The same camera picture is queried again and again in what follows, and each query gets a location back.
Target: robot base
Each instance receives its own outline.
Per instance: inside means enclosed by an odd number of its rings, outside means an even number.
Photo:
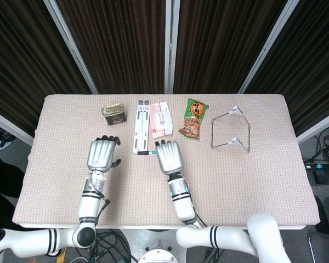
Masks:
[[[142,229],[122,229],[132,255],[139,263],[186,263],[186,248],[176,240],[176,230],[152,231]]]

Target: white metal pole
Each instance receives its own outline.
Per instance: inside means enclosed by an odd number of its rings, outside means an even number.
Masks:
[[[8,119],[4,118],[0,115],[0,128],[4,129],[5,131],[11,133],[12,135],[16,136],[21,141],[29,144],[30,146],[33,145],[33,137],[23,131],[21,128],[10,122]]]
[[[170,94],[169,83],[169,61],[171,57],[171,21],[172,21],[172,0],[166,0],[166,29],[164,31],[164,93]]]
[[[48,11],[50,12],[51,17],[53,18],[62,38],[64,39],[75,63],[77,64],[82,76],[87,82],[90,91],[93,94],[99,94],[98,90],[93,82],[93,79],[88,71],[87,65],[85,64],[83,57],[77,47],[77,44],[72,36],[70,29],[67,26],[67,23],[61,13],[61,10],[56,3],[56,0],[44,0]]]
[[[297,6],[299,0],[288,0],[285,4],[282,12],[280,13],[279,18],[277,19],[273,29],[271,30],[269,37],[267,38],[266,42],[264,43],[264,46],[259,53],[256,61],[254,62],[250,72],[248,73],[245,81],[241,85],[238,93],[244,93],[247,89],[248,85],[250,84],[251,80],[253,79],[254,75],[258,71],[259,67],[261,66],[262,62],[264,61],[265,57],[267,56],[269,50],[273,46],[275,40],[278,38],[279,33],[284,28],[287,20],[291,16],[292,12],[295,10],[295,7]]]
[[[169,85],[168,93],[173,94],[174,75],[175,75],[175,59],[177,57],[177,40],[178,40],[178,27],[179,27],[179,12],[180,0],[173,0],[172,11],[172,42],[171,42],[171,60],[169,65]]]
[[[317,133],[321,132],[325,128],[329,127],[329,116],[321,120],[316,125],[309,128],[307,131],[305,131],[303,134],[297,136],[297,142],[298,144],[303,143],[304,141],[307,141],[309,138],[311,138],[313,135],[316,135]]]

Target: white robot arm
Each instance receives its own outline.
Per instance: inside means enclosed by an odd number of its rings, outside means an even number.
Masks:
[[[184,248],[206,246],[238,250],[257,256],[260,263],[289,263],[278,225],[271,215],[255,214],[247,221],[249,235],[242,229],[228,226],[201,228],[185,178],[181,175],[183,160],[178,143],[162,140],[155,143],[162,172],[168,184],[177,217],[187,226],[177,231],[177,242]]]
[[[93,244],[98,215],[110,202],[102,194],[104,173],[121,162],[120,159],[112,162],[116,144],[121,144],[118,137],[106,135],[91,143],[88,158],[91,173],[86,179],[79,207],[80,226],[68,230],[54,228],[30,232],[0,229],[0,262],[3,251],[8,248],[20,258],[44,254],[56,257],[63,247],[86,248]],[[101,199],[105,200],[105,204],[98,214]]]

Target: can lid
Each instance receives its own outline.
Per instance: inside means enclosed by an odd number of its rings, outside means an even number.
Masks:
[[[121,103],[117,103],[110,106],[105,106],[101,109],[101,112],[104,117],[112,116],[118,113],[124,112],[124,106]]]

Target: green snack package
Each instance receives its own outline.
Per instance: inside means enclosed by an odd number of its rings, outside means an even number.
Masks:
[[[199,139],[200,125],[205,115],[208,105],[197,100],[188,99],[184,115],[184,128],[179,129],[179,132],[185,136]]]

